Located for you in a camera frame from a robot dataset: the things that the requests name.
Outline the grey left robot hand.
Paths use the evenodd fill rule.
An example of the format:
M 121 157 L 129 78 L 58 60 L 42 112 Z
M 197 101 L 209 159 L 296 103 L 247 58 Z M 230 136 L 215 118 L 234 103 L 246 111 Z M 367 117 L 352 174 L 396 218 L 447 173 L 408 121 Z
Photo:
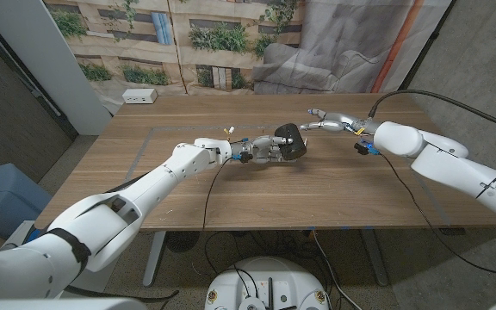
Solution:
M 266 164 L 269 162 L 284 162 L 285 158 L 281 154 L 281 146 L 289 146 L 293 142 L 292 138 L 264 135 L 254 140 L 242 139 L 231 144 L 232 159 L 241 163 L 253 162 L 256 164 Z

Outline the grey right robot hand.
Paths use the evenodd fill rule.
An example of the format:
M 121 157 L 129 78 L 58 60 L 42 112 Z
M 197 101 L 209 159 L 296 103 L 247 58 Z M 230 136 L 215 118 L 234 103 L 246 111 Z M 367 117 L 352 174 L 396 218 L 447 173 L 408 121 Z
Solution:
M 322 129 L 330 133 L 347 131 L 355 135 L 363 135 L 374 134 L 381 125 L 381 122 L 370 118 L 359 119 L 342 113 L 325 112 L 318 108 L 310 108 L 308 113 L 318 117 L 319 120 L 300 125 L 300 130 Z

